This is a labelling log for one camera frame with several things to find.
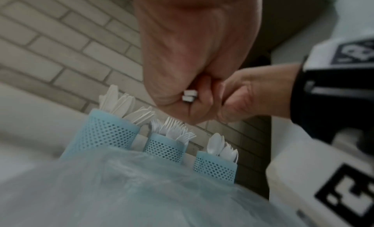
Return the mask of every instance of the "clear plastic sheet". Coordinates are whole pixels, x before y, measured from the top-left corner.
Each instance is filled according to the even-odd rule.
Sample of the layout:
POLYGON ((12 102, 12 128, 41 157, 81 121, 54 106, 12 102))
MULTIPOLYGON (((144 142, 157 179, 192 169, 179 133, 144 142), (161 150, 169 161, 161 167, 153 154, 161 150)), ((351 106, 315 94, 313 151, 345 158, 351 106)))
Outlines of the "clear plastic sheet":
POLYGON ((104 149, 0 186, 1 227, 299 226, 238 185, 142 152, 104 149))

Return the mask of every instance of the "blue plastic holder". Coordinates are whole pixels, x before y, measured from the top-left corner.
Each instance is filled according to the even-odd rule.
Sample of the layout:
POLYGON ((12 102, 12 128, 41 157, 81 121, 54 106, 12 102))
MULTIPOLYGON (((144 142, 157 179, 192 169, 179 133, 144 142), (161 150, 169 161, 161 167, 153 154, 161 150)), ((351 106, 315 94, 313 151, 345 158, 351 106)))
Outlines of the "blue plastic holder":
POLYGON ((194 163, 194 171, 197 173, 230 183, 234 183, 237 168, 238 165, 236 163, 229 162, 219 156, 213 156, 203 151, 198 151, 194 163))
POLYGON ((151 133, 144 147, 144 152, 180 163, 187 146, 166 136, 151 133))
POLYGON ((93 109, 61 158, 99 147, 112 146, 129 149, 139 130, 139 126, 125 119, 93 109))

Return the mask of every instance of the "tiled wall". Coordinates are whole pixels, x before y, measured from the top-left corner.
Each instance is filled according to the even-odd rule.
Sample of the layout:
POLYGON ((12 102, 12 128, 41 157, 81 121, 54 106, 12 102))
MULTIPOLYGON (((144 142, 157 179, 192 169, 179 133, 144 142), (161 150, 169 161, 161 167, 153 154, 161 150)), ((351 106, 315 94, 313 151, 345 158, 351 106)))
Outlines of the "tiled wall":
MULTIPOLYGON (((97 107, 110 84, 134 95, 137 107, 154 105, 142 83, 140 47, 130 0, 0 0, 0 82, 75 110, 97 107)), ((198 136, 188 153, 213 133, 224 135, 239 149, 237 183, 268 195, 269 118, 190 127, 198 136)))

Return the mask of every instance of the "wrist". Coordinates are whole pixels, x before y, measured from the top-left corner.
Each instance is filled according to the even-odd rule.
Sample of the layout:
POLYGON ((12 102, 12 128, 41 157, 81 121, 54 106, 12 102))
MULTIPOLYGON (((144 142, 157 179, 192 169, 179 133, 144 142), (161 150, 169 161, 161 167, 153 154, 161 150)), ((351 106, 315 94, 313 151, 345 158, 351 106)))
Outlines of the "wrist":
POLYGON ((253 114, 290 118, 293 84, 301 65, 283 64, 249 69, 253 114))

